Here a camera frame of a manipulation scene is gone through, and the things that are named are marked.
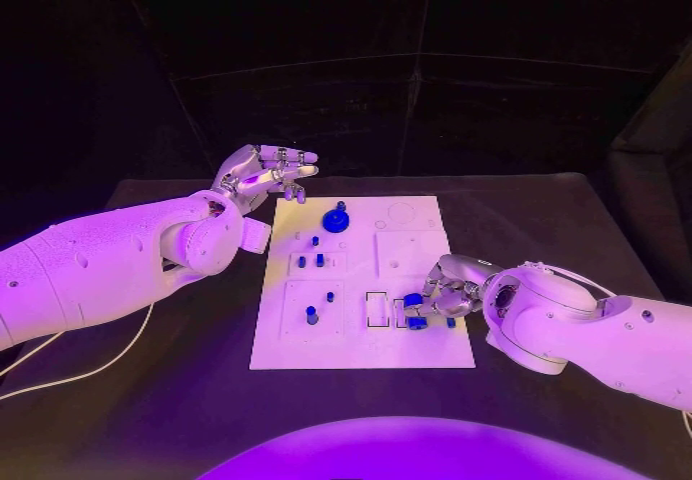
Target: white board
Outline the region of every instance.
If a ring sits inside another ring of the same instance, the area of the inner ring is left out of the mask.
[[[341,200],[351,225],[329,233],[322,217]],[[429,328],[410,330],[403,315],[401,299],[422,291],[446,253],[436,197],[309,198],[305,205],[280,199],[250,368],[474,368],[465,319],[449,328],[433,317]]]

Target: robotic hand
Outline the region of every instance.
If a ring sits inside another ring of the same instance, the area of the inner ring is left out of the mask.
[[[608,297],[598,300],[577,282]],[[691,307],[616,296],[543,263],[502,269],[462,255],[440,258],[423,299],[407,316],[463,316],[484,309],[488,342],[531,370],[557,375],[572,361],[612,388],[692,410]]]
[[[244,215],[315,175],[315,153],[247,145],[210,190],[54,225],[0,252],[0,350],[126,316],[224,271],[239,248],[262,253],[272,228]]]

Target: blue object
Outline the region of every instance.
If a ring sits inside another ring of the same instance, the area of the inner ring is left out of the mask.
[[[420,293],[410,293],[404,296],[404,308],[412,305],[423,305],[423,295]]]
[[[407,317],[407,324],[410,330],[423,330],[429,326],[426,317]]]
[[[311,325],[315,325],[321,320],[321,317],[318,316],[318,310],[315,309],[314,306],[306,308],[306,315],[308,315],[308,323]]]
[[[322,226],[331,233],[342,233],[350,228],[350,214],[347,213],[347,204],[339,202],[337,208],[322,217]]]

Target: table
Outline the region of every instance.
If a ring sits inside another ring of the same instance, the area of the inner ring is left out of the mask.
[[[185,196],[210,180],[120,183],[109,208]],[[585,176],[312,178],[314,196],[438,195],[452,251],[504,266],[577,271],[619,293],[661,298]],[[276,200],[252,214],[272,223]],[[556,377],[518,364],[468,318],[476,369],[250,371],[266,256],[155,306],[115,366],[0,403],[5,478],[192,478],[305,427],[367,416],[459,418],[556,440],[657,478],[690,478],[680,412],[608,388],[576,365]],[[4,391],[83,373],[120,352],[146,311],[67,333]]]

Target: robotic arm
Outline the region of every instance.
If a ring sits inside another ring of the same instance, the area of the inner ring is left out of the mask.
[[[228,267],[239,248],[262,253],[272,228],[244,215],[318,173],[318,156],[247,145],[210,190],[54,225],[0,252],[0,350],[116,320]]]
[[[580,283],[600,288],[598,300]],[[432,294],[440,288],[440,296]],[[484,309],[488,342],[523,366],[559,375],[574,362],[612,388],[692,410],[692,308],[599,287],[557,267],[517,268],[445,255],[410,316]]]

